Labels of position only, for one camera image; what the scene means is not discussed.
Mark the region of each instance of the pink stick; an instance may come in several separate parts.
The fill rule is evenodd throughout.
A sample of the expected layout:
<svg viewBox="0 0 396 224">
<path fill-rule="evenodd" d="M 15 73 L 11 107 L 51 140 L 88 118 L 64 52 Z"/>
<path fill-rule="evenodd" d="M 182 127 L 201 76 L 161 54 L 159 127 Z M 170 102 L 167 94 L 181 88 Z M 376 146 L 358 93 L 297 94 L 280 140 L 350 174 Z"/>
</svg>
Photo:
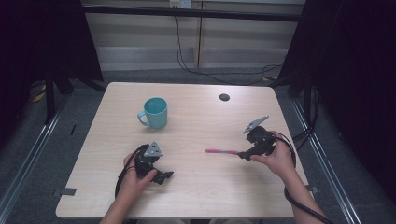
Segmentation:
<svg viewBox="0 0 396 224">
<path fill-rule="evenodd" d="M 208 148 L 205 150 L 206 153 L 226 153 L 226 154 L 234 154 L 237 155 L 239 152 L 237 150 L 228 150 L 228 149 L 215 149 Z"/>
</svg>

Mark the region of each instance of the blue cup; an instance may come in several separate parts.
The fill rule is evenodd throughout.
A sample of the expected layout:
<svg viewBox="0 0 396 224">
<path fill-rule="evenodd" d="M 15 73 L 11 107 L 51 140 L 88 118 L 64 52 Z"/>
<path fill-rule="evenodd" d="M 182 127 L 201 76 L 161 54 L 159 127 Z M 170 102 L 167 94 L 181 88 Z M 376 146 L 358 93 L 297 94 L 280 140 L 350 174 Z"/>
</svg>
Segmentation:
<svg viewBox="0 0 396 224">
<path fill-rule="evenodd" d="M 163 98 L 154 97 L 145 102 L 144 111 L 137 114 L 139 121 L 153 129 L 161 129 L 168 122 L 167 103 Z"/>
</svg>

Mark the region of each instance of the person's hand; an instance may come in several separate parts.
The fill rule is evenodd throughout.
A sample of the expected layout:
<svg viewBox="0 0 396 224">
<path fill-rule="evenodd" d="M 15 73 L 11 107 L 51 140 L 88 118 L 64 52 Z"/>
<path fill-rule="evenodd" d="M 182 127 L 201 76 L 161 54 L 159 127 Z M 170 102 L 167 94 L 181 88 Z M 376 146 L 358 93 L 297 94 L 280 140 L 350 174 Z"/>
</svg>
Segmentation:
<svg viewBox="0 0 396 224">
<path fill-rule="evenodd" d="M 129 154 L 124 159 L 123 161 L 124 166 L 131 158 L 131 156 L 132 153 Z M 148 172 L 148 174 L 144 178 L 139 179 L 137 177 L 136 169 L 134 168 L 134 158 L 131 160 L 128 167 L 132 167 L 132 168 L 128 169 L 128 171 L 125 174 L 125 177 L 121 182 L 120 191 L 119 194 L 117 195 L 117 199 L 122 198 L 123 200 L 126 200 L 126 202 L 130 202 L 132 204 L 143 193 L 145 187 L 157 174 L 157 170 L 153 169 L 150 172 Z"/>
<path fill-rule="evenodd" d="M 124 159 L 124 167 L 131 156 L 132 153 Z M 139 179 L 137 177 L 136 169 L 134 168 L 134 158 L 132 158 L 128 167 L 132 168 L 128 169 L 122 179 L 119 194 L 117 195 L 116 200 L 108 208 L 105 216 L 100 222 L 101 224 L 122 223 L 132 204 L 137 200 L 137 198 L 139 198 L 145 187 L 157 174 L 157 170 L 153 169 L 148 172 L 144 178 Z"/>
<path fill-rule="evenodd" d="M 282 135 L 278 133 L 274 133 L 274 136 L 282 138 Z M 253 161 L 267 165 L 268 168 L 281 179 L 284 179 L 286 175 L 295 172 L 290 150 L 284 142 L 279 140 L 276 140 L 276 146 L 271 155 L 252 155 L 250 158 Z"/>
</svg>

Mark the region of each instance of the aluminum rail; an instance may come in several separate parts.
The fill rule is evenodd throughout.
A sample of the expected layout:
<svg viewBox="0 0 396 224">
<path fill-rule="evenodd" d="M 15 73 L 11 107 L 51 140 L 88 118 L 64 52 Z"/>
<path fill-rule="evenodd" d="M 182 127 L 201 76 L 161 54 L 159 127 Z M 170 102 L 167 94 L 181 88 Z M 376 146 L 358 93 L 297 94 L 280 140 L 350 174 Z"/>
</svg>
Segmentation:
<svg viewBox="0 0 396 224">
<path fill-rule="evenodd" d="M 300 103 L 293 101 L 294 109 L 297 113 L 297 116 L 303 125 L 304 129 L 308 128 L 307 123 L 305 122 L 304 111 Z M 318 162 L 329 181 L 330 187 L 332 188 L 332 192 L 335 195 L 340 207 L 346 217 L 346 220 L 350 224 L 361 224 L 359 219 L 358 213 L 353 205 L 352 201 L 350 201 L 347 192 L 345 191 L 344 187 L 342 186 L 340 180 L 338 179 L 337 174 L 335 173 L 334 169 L 332 168 L 332 164 L 330 163 L 326 152 L 324 151 L 323 147 L 321 146 L 318 137 L 315 133 L 311 133 L 309 137 L 309 142 L 314 149 L 314 152 L 318 158 Z"/>
<path fill-rule="evenodd" d="M 47 144 L 50 135 L 52 134 L 52 131 L 58 122 L 60 112 L 63 110 L 67 99 L 68 96 L 63 98 L 57 113 L 55 113 L 54 117 L 48 124 L 44 125 L 44 128 L 41 130 L 40 135 L 35 140 L 35 144 L 30 150 L 29 155 L 21 165 L 21 168 L 18 171 L 17 175 L 14 177 L 14 180 L 12 181 L 11 185 L 8 187 L 7 191 L 1 198 L 0 224 L 6 223 L 8 215 L 10 214 L 12 208 L 14 207 L 15 202 L 18 200 L 18 197 L 20 196 L 23 190 L 23 187 L 29 177 L 29 174 L 32 172 L 35 163 L 37 162 L 41 152 L 44 149 L 44 146 Z"/>
<path fill-rule="evenodd" d="M 151 16 L 179 16 L 198 18 L 237 19 L 252 21 L 311 21 L 301 15 L 271 14 L 236 11 L 219 11 L 206 9 L 185 9 L 166 7 L 114 7 L 105 5 L 82 4 L 82 9 L 88 13 L 151 15 Z"/>
</svg>

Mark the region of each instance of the wooden tabletop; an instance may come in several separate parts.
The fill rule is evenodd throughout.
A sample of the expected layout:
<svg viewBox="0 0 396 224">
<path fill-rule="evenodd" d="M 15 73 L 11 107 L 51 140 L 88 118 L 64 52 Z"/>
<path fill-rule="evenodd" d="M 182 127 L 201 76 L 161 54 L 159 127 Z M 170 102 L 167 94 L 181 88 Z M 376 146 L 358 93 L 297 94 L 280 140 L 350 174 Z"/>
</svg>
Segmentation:
<svg viewBox="0 0 396 224">
<path fill-rule="evenodd" d="M 230 96 L 227 102 L 219 96 Z M 153 130 L 136 115 L 151 97 L 168 103 L 168 124 Z M 233 218 L 293 217 L 284 185 L 265 165 L 235 155 L 209 154 L 206 148 L 246 151 L 242 132 L 269 115 L 262 127 L 290 133 L 267 87 L 111 83 L 106 90 L 66 187 L 58 217 L 103 217 L 114 201 L 123 159 L 139 146 L 156 141 L 163 156 L 154 163 L 175 172 L 162 185 L 150 183 L 128 217 Z M 297 171 L 307 183 L 300 160 Z"/>
</svg>

